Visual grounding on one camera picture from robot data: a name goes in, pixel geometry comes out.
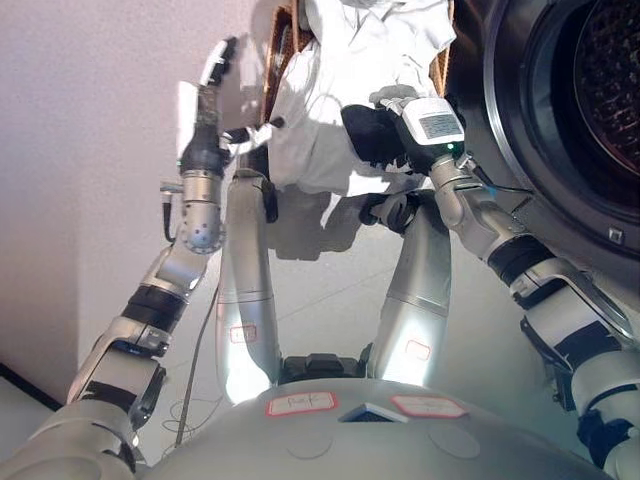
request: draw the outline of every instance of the floor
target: floor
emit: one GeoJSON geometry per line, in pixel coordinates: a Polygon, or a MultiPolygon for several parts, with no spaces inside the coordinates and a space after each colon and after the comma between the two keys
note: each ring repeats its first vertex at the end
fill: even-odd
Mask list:
{"type": "MultiPolygon", "coordinates": [[[[335,203],[329,195],[309,196],[292,189],[280,195],[280,220],[270,227],[269,237],[284,355],[357,356],[375,336],[402,239],[382,226],[358,228],[357,199],[335,203]],[[327,207],[335,207],[332,214],[327,207]]],[[[433,386],[584,455],[574,434],[576,418],[552,402],[541,362],[520,332],[522,311],[493,272],[464,251],[457,239],[452,255],[452,307],[433,386]]],[[[180,323],[165,357],[168,380],[155,415],[140,433],[150,465],[172,449],[193,345],[218,262],[217,256],[212,259],[194,295],[193,306],[202,311],[190,312],[180,323]]],[[[231,408],[221,401],[215,378],[212,328],[200,353],[193,398],[187,438],[191,428],[202,428],[231,408]]]]}
{"type": "Polygon", "coordinates": [[[0,377],[0,462],[20,448],[51,410],[0,377]]]}

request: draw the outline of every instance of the washing machine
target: washing machine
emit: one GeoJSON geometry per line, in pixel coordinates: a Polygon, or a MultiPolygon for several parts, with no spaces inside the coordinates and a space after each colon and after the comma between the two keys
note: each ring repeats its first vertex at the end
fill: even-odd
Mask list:
{"type": "Polygon", "coordinates": [[[460,0],[466,145],[558,255],[640,309],[640,2],[460,0]]]}

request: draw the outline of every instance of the tiled floor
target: tiled floor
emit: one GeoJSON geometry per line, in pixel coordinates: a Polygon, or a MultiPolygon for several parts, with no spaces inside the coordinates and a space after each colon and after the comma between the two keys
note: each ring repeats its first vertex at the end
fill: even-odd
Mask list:
{"type": "MultiPolygon", "coordinates": [[[[270,250],[271,270],[285,355],[333,352],[357,356],[375,335],[400,253],[402,239],[381,226],[357,229],[353,245],[346,251],[323,251],[344,250],[353,236],[359,210],[357,201],[349,201],[339,207],[339,221],[332,223],[330,217],[324,229],[320,224],[312,225],[309,211],[323,210],[329,203],[324,196],[311,198],[287,192],[280,201],[282,224],[271,228],[275,248],[270,250]],[[332,237],[338,240],[329,241],[332,237]]],[[[141,433],[143,452],[150,464],[175,437],[162,424],[175,428],[170,408],[182,398],[193,344],[217,268],[216,257],[193,299],[198,311],[190,311],[189,318],[181,322],[167,355],[169,379],[156,414],[141,433]]],[[[522,311],[511,302],[493,273],[464,251],[457,240],[453,242],[453,270],[449,329],[434,386],[582,452],[574,435],[576,419],[551,401],[537,354],[520,333],[522,311]]],[[[209,328],[200,354],[193,395],[202,401],[192,404],[190,425],[201,423],[221,395],[215,379],[212,332],[209,328]]],[[[216,415],[223,415],[228,408],[223,402],[216,415]]],[[[179,414],[179,406],[174,406],[176,412],[179,414]]]]}

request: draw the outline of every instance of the black joint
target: black joint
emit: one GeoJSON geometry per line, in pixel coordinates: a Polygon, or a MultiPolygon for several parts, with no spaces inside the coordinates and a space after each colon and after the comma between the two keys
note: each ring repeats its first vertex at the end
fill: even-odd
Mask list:
{"type": "Polygon", "coordinates": [[[554,258],[554,255],[547,247],[535,237],[523,235],[500,245],[487,263],[500,280],[511,285],[521,274],[549,258],[554,258]]]}
{"type": "Polygon", "coordinates": [[[102,402],[111,403],[121,408],[127,415],[131,410],[136,396],[122,388],[114,387],[102,382],[91,381],[87,385],[85,392],[82,394],[83,400],[100,400],[102,402]]]}
{"type": "Polygon", "coordinates": [[[554,278],[548,283],[545,283],[542,287],[538,288],[535,292],[527,297],[520,296],[519,293],[516,293],[513,296],[513,299],[516,301],[518,305],[520,305],[525,310],[529,310],[530,308],[535,307],[540,302],[546,300],[551,295],[556,293],[561,288],[565,287],[567,284],[564,280],[560,278],[554,278]]]}
{"type": "Polygon", "coordinates": [[[187,302],[165,290],[141,285],[129,299],[122,316],[171,333],[186,306],[187,302]]]}
{"type": "Polygon", "coordinates": [[[555,368],[571,373],[571,366],[567,361],[556,353],[549,345],[547,345],[538,333],[533,329],[527,317],[524,317],[520,321],[520,330],[524,333],[525,337],[531,342],[533,348],[536,349],[538,354],[543,358],[546,363],[553,365],[555,368]]]}
{"type": "Polygon", "coordinates": [[[363,378],[365,369],[355,358],[331,353],[312,353],[307,357],[287,357],[280,372],[280,385],[318,378],[363,378]]]}
{"type": "Polygon", "coordinates": [[[180,159],[180,174],[189,170],[206,170],[222,178],[228,159],[228,152],[219,147],[217,127],[197,123],[193,138],[180,159]]]}
{"type": "Polygon", "coordinates": [[[602,323],[595,321],[569,335],[555,349],[575,371],[596,355],[621,350],[622,345],[602,323]]]}
{"type": "Polygon", "coordinates": [[[341,375],[344,373],[344,365],[334,353],[312,353],[305,362],[307,372],[332,372],[341,375]]]}
{"type": "Polygon", "coordinates": [[[624,419],[604,423],[598,410],[590,410],[580,417],[578,438],[589,449],[593,463],[603,468],[611,450],[629,439],[628,432],[632,427],[624,419]]]}

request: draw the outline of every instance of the wire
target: wire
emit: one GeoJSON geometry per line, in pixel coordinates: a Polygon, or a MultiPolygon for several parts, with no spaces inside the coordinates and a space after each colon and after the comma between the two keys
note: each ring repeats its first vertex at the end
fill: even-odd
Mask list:
{"type": "Polygon", "coordinates": [[[501,192],[508,193],[523,193],[525,195],[534,195],[533,190],[528,188],[515,188],[515,187],[503,187],[502,185],[496,185],[491,181],[489,175],[484,171],[480,165],[476,165],[472,170],[473,174],[478,177],[487,187],[499,190],[501,192]]]}
{"type": "MultiPolygon", "coordinates": [[[[213,405],[213,408],[211,409],[211,411],[207,414],[207,416],[204,418],[204,420],[202,420],[199,424],[195,425],[195,426],[191,426],[188,423],[185,424],[185,435],[186,435],[186,439],[190,440],[191,437],[193,437],[193,434],[200,429],[201,427],[203,427],[209,420],[211,420],[211,417],[213,417],[213,415],[215,415],[216,411],[218,410],[218,408],[220,407],[220,405],[222,404],[224,397],[222,395],[220,395],[218,398],[216,398],[215,400],[207,400],[204,398],[192,398],[190,403],[194,403],[194,402],[200,402],[200,403],[204,403],[204,404],[210,404],[213,405]]],[[[183,404],[184,400],[178,400],[175,403],[173,403],[171,405],[171,407],[169,408],[169,415],[171,415],[170,419],[164,420],[162,422],[162,428],[164,428],[165,430],[168,430],[169,432],[173,432],[173,433],[178,433],[178,425],[180,424],[180,416],[181,414],[179,412],[176,412],[177,407],[181,406],[183,404]]],[[[176,448],[175,445],[175,441],[171,442],[171,444],[164,449],[164,451],[162,452],[162,457],[164,458],[166,457],[169,452],[173,449],[176,448]]]]}
{"type": "Polygon", "coordinates": [[[196,348],[193,352],[193,358],[191,359],[191,371],[189,372],[189,380],[187,381],[187,389],[184,392],[184,399],[182,401],[182,412],[180,413],[180,420],[178,421],[178,430],[176,433],[176,442],[175,447],[178,447],[182,443],[182,439],[184,437],[184,431],[187,426],[187,415],[189,413],[189,401],[191,400],[191,390],[193,388],[193,379],[196,374],[196,366],[198,364],[198,354],[200,353],[200,344],[202,343],[202,337],[204,335],[204,331],[207,328],[207,324],[209,323],[209,317],[211,316],[211,312],[213,311],[213,307],[216,303],[216,299],[218,298],[218,288],[219,285],[216,285],[216,289],[213,292],[213,297],[211,297],[211,303],[209,304],[209,308],[207,309],[207,313],[202,321],[202,326],[200,327],[200,333],[198,334],[198,340],[196,341],[196,348]]]}

